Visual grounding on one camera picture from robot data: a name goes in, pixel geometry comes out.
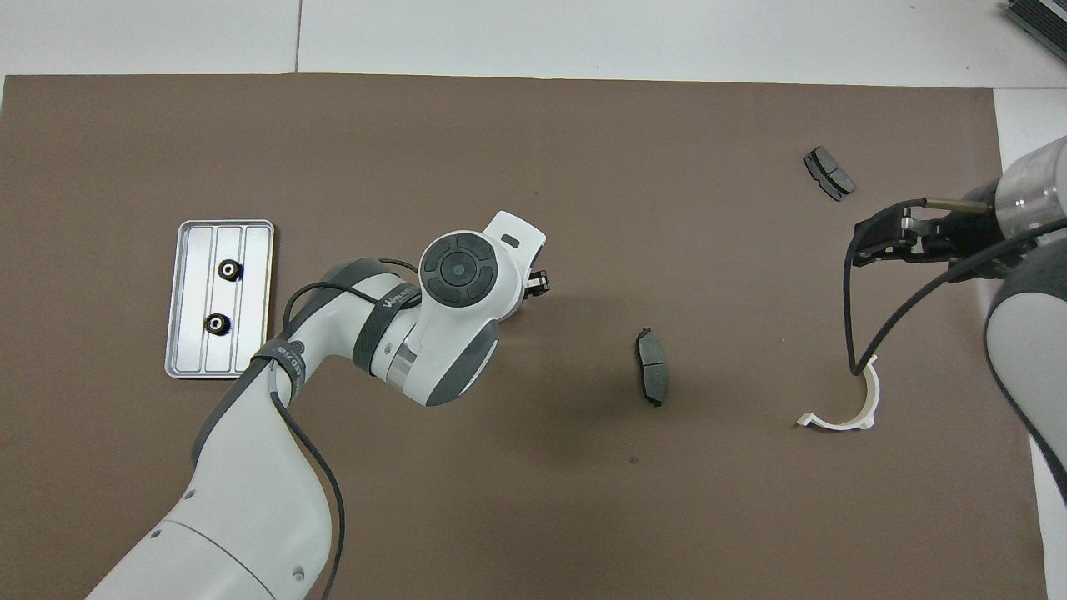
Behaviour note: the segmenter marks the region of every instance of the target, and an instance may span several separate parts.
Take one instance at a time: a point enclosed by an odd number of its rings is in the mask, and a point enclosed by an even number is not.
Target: brown work surface
[[[890,335],[873,429],[794,425],[862,405],[853,224],[1000,174],[989,91],[13,77],[2,110],[0,596],[87,594],[184,491],[228,382],[163,373],[182,221],[274,222],[276,323],[333,264],[413,260],[498,209],[547,235],[553,289],[469,393],[427,409],[333,359],[294,405],[347,501],[336,598],[1045,595],[988,287],[939,290]],[[805,171],[818,144],[859,185],[844,202]],[[858,271],[861,343],[942,269]]]

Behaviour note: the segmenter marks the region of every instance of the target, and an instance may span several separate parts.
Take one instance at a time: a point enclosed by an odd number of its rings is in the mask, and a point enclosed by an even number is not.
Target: curved plastic part
[[[798,425],[805,427],[818,425],[824,429],[833,431],[848,431],[849,429],[870,429],[874,426],[874,411],[878,409],[878,400],[881,398],[881,383],[878,381],[878,372],[874,369],[874,362],[878,360],[877,354],[872,354],[871,360],[863,367],[863,379],[866,380],[867,397],[863,402],[863,408],[855,417],[841,423],[833,424],[823,421],[813,412],[806,412],[797,421]]]

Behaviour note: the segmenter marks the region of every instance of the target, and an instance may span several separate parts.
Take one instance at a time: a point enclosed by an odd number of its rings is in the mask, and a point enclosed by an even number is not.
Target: aluminum tray
[[[239,376],[267,341],[274,225],[264,220],[186,221],[178,227],[166,329],[164,370],[171,377]],[[219,264],[233,259],[241,277],[227,281]],[[206,319],[225,315],[229,329],[208,333]]]

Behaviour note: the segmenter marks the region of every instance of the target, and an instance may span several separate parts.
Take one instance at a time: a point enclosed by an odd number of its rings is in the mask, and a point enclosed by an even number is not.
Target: white floor
[[[992,88],[1006,167],[1067,135],[1067,63],[1000,6],[0,0],[0,74],[299,70]],[[1035,476],[1049,598],[1067,600],[1067,508],[1036,454]]]

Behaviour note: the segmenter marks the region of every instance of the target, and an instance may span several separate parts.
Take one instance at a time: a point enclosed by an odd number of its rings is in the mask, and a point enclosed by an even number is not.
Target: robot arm
[[[945,260],[953,267],[1005,239],[1056,227],[1067,217],[1067,137],[1020,158],[999,180],[962,200],[927,199],[925,205],[950,212],[920,221],[901,207],[859,223],[864,233],[853,264]],[[989,366],[1067,501],[1067,230],[1040,235],[949,281],[974,277],[1004,279],[986,319]]]
[[[332,287],[312,294],[209,415],[181,500],[90,598],[304,598],[330,553],[330,508],[274,402],[288,407],[331,354],[421,405],[451,401],[492,357],[497,322],[547,289],[543,274],[526,287],[544,241],[503,211],[484,232],[443,236],[420,260],[425,294],[372,258],[331,269]]]

